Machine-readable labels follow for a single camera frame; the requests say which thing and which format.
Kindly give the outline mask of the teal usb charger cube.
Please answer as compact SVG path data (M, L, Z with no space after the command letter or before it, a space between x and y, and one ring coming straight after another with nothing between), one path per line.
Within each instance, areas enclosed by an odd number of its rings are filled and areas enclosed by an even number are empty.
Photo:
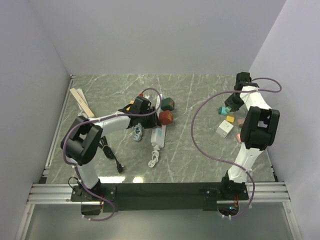
M224 106L220 106L218 109L217 109L217 112L219 115L221 116L227 116L228 115L228 111L226 109L226 107Z

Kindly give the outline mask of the yellow usb charger cube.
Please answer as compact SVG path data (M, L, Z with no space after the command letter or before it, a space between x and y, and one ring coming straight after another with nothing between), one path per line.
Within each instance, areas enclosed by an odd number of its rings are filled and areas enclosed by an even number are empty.
M226 121L230 124L233 124L235 122L235 117L233 115L227 115Z

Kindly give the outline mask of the pink plug adapter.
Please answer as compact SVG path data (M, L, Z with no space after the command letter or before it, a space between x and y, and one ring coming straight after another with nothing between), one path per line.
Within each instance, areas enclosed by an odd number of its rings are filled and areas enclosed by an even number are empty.
M244 125L245 119L244 118L240 118L237 120L237 125L239 128L242 128Z
M237 141L238 141L239 143L242 142L242 140L241 140L241 134L240 134L240 133L236 135L236 139L237 139Z

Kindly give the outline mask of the white cube adapter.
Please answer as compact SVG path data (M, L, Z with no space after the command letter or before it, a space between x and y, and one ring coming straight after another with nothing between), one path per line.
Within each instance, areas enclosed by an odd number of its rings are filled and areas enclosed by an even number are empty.
M216 129L216 133L221 137L226 138L233 128L234 128L233 124L231 124L226 120L223 120L221 124L218 126L218 128Z

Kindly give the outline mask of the red-brown cube adapter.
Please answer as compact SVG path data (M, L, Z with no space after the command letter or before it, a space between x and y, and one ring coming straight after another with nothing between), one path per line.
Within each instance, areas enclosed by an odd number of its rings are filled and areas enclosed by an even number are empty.
M165 110L159 113L158 119L163 126L166 126L174 122L174 115L171 111Z

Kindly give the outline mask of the beige power strip red sockets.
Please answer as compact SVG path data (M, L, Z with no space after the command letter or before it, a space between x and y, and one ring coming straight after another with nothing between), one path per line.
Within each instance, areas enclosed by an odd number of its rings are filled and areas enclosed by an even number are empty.
M80 105L80 108L83 110L83 112L87 115L88 118L94 118L95 115L90 110L84 99L81 97L81 95L78 93L78 91L75 88L71 88L70 93L75 98L76 102Z

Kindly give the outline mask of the small white power strip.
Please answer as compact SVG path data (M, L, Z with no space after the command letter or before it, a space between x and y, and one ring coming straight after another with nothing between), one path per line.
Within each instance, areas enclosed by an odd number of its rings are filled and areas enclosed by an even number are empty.
M86 100L84 99L83 92L80 88L75 90L75 99L77 101L78 107L80 112L78 113L78 116L88 117L85 110L83 109L84 104L86 103Z

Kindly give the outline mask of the mint green plug adapter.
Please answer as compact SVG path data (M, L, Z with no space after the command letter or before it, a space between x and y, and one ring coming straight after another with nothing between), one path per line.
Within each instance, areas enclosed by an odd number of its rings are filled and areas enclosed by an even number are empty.
M228 106L228 107L225 108L225 110L226 110L227 113L230 113L232 109Z

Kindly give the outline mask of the long white power strip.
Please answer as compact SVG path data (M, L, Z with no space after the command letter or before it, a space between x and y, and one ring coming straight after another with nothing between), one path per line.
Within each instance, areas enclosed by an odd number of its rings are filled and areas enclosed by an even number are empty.
M155 107L158 108L161 106L160 100L163 100L164 97L160 94L160 97L157 96ZM156 114L159 117L159 114L162 112L161 107L157 110ZM151 131L150 142L152 146L158 146L160 149L165 146L165 136L166 136L166 126L161 125L160 127L153 128Z

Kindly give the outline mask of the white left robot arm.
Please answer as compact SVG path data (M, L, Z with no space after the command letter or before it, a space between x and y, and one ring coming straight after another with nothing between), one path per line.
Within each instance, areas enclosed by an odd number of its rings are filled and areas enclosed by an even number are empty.
M143 129L160 128L162 100L162 95L158 95L156 105L152 106L151 101L140 94L133 103L113 114L97 118L78 116L74 120L60 147L64 162L75 168L78 185L88 201L103 197L101 181L92 162L99 146L107 147L102 144L102 139L119 130L138 129L142 132Z

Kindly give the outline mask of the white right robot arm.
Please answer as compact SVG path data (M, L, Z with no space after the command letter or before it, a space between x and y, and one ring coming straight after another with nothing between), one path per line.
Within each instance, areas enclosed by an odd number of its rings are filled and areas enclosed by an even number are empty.
M231 112L236 112L245 106L247 115L240 131L240 151L235 164L222 178L219 193L226 200L236 196L247 199L245 185L247 172L262 152L274 143L280 112L266 103L260 93L259 85L254 83L248 72L236 75L234 92L224 103Z

